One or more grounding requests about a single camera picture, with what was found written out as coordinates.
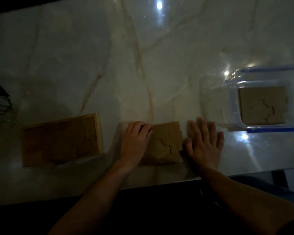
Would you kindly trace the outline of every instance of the cardboard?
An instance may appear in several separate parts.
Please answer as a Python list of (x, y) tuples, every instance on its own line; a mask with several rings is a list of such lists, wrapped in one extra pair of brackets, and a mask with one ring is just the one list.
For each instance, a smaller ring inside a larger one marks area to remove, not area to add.
[(23, 167), (63, 163), (102, 154), (97, 114), (22, 128)]
[(287, 111), (284, 87), (239, 88), (241, 118), (245, 125), (284, 124)]
[(180, 162), (183, 136), (178, 122), (158, 124), (152, 128), (148, 148), (141, 165), (169, 165)]

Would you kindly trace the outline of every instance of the white marble surface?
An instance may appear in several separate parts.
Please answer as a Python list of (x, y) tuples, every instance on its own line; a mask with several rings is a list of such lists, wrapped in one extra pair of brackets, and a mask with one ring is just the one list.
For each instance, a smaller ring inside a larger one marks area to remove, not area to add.
[[(178, 121), (186, 137), (203, 81), (286, 63), (294, 0), (63, 0), (0, 14), (0, 84), (14, 105), (0, 117), (0, 205), (82, 194), (118, 157), (127, 121)], [(89, 113), (106, 154), (22, 168), (21, 126)], [(242, 134), (225, 132), (221, 172), (294, 168), (294, 133)], [(138, 167), (124, 188), (195, 177), (183, 163)]]

